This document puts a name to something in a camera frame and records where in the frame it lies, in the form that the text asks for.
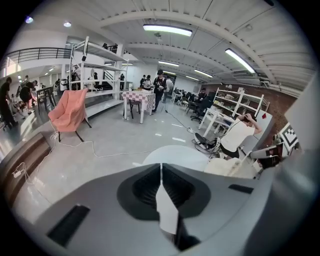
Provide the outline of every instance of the balcony railing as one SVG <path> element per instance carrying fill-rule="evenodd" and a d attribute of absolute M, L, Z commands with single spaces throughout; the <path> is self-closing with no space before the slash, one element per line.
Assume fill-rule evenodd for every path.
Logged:
<path fill-rule="evenodd" d="M 8 53 L 1 64 L 1 69 L 10 65 L 41 59 L 70 59 L 71 49 L 41 47 L 16 50 Z"/>

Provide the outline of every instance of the person in black clothes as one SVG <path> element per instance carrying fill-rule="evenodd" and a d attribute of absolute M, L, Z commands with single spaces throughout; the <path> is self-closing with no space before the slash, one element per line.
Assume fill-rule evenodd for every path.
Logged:
<path fill-rule="evenodd" d="M 12 113 L 10 111 L 7 100 L 12 102 L 9 97 L 10 84 L 12 82 L 11 77 L 5 80 L 5 83 L 0 87 L 0 113 L 4 122 L 8 125 L 9 129 L 16 126 L 18 122 L 14 120 Z"/>
<path fill-rule="evenodd" d="M 154 93 L 155 93 L 155 108 L 152 110 L 152 112 L 156 112 L 159 101 L 162 98 L 162 95 L 167 90 L 167 79 L 164 77 L 164 71 L 159 69 L 157 73 L 158 77 L 154 79 L 153 85 L 154 85 Z"/>
<path fill-rule="evenodd" d="M 202 102 L 202 100 L 203 100 L 205 97 L 207 97 L 206 88 L 202 88 L 202 89 L 201 89 L 201 92 L 200 92 L 199 95 L 198 95 L 198 100 L 197 100 L 197 102 L 198 102 L 198 103 Z"/>
<path fill-rule="evenodd" d="M 146 80 L 146 75 L 144 74 L 140 80 L 140 88 L 144 87 L 144 81 Z"/>
<path fill-rule="evenodd" d="M 34 84 L 32 82 L 27 82 L 26 85 L 20 91 L 20 99 L 26 103 L 26 107 L 28 109 L 28 114 L 30 115 L 34 110 L 31 111 L 32 100 L 35 102 L 36 97 L 33 94 Z"/>
<path fill-rule="evenodd" d="M 125 75 L 122 73 L 120 76 L 120 81 L 124 81 L 125 80 Z M 124 82 L 120 82 L 120 91 L 124 90 Z"/>

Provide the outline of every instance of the table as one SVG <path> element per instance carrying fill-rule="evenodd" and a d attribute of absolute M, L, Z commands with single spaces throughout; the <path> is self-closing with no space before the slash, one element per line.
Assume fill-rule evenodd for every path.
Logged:
<path fill-rule="evenodd" d="M 156 94 L 154 93 L 144 93 L 138 90 L 124 91 L 122 93 L 122 97 L 124 105 L 124 119 L 127 119 L 128 100 L 139 101 L 142 103 L 140 124 L 144 123 L 145 110 L 148 110 L 149 115 L 151 116 L 152 110 L 154 110 L 156 106 Z"/>
<path fill-rule="evenodd" d="M 205 130 L 205 133 L 203 134 L 203 137 L 206 137 L 208 135 L 208 132 L 210 131 L 210 128 L 213 126 L 213 124 L 216 122 L 218 123 L 218 126 L 216 127 L 216 129 L 214 130 L 214 133 L 216 133 L 220 126 L 223 125 L 223 126 L 226 126 L 226 127 L 230 127 L 229 124 L 227 124 L 226 122 L 224 122 L 224 120 L 227 120 L 231 123 L 233 123 L 235 120 L 233 120 L 231 117 L 223 114 L 223 113 L 220 113 L 216 110 L 213 110 L 211 108 L 207 108 L 206 109 L 206 112 L 205 112 L 205 115 L 202 119 L 202 122 L 200 123 L 199 125 L 199 128 L 198 129 L 201 129 L 202 125 L 204 124 L 205 120 L 206 119 L 209 119 L 210 120 L 210 124 L 208 125 L 207 129 Z"/>
<path fill-rule="evenodd" d="M 177 93 L 173 92 L 173 93 L 172 93 L 172 96 L 171 96 L 171 101 L 172 101 L 173 103 L 175 103 L 176 96 L 178 96 L 178 97 L 181 98 L 181 97 L 182 97 L 182 94 L 177 94 Z"/>
<path fill-rule="evenodd" d="M 162 146 L 151 152 L 143 161 L 142 165 L 150 164 L 174 164 L 185 168 L 203 172 L 209 161 L 203 153 L 181 145 Z"/>
<path fill-rule="evenodd" d="M 52 105 L 52 107 L 54 108 L 55 106 L 57 106 L 56 104 L 56 100 L 55 100 L 55 97 L 52 96 L 54 92 L 54 87 L 53 86 L 49 86 L 49 87 L 46 87 L 46 88 L 43 88 L 43 89 L 39 89 L 36 91 L 36 101 L 37 101 L 37 105 L 38 105 L 38 113 L 40 114 L 40 93 L 43 93 L 44 94 L 44 108 L 45 110 L 47 110 L 47 97 L 49 98 L 50 100 L 50 103 Z"/>

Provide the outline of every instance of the round ceiling light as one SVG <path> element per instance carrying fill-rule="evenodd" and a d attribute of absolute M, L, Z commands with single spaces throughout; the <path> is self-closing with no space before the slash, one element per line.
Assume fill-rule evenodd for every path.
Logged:
<path fill-rule="evenodd" d="M 70 28 L 71 27 L 71 23 L 70 22 L 65 22 L 64 24 L 63 24 L 66 28 Z"/>
<path fill-rule="evenodd" d="M 28 23 L 28 24 L 30 24 L 33 21 L 34 21 L 34 19 L 29 17 L 29 16 L 27 16 L 26 19 L 25 19 L 25 23 Z"/>

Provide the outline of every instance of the brick wall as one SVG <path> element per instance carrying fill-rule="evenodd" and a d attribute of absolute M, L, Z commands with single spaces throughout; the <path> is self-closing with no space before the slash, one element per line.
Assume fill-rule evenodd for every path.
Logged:
<path fill-rule="evenodd" d="M 272 143 L 272 136 L 280 132 L 280 130 L 287 124 L 287 119 L 285 117 L 286 111 L 290 108 L 290 106 L 295 102 L 297 98 L 289 96 L 287 94 L 270 90 L 264 88 L 255 88 L 251 86 L 245 85 L 232 85 L 232 91 L 238 91 L 239 87 L 243 87 L 246 90 L 247 94 L 254 95 L 261 97 L 264 95 L 264 99 L 267 102 L 270 102 L 270 106 L 267 110 L 269 114 L 273 116 L 274 125 L 271 129 L 270 134 L 267 136 L 266 140 L 264 141 L 265 145 L 270 145 Z M 220 84 L 205 84 L 202 85 L 201 88 L 206 88 L 206 93 L 216 91 L 218 88 L 225 90 L 225 87 L 222 87 Z"/>

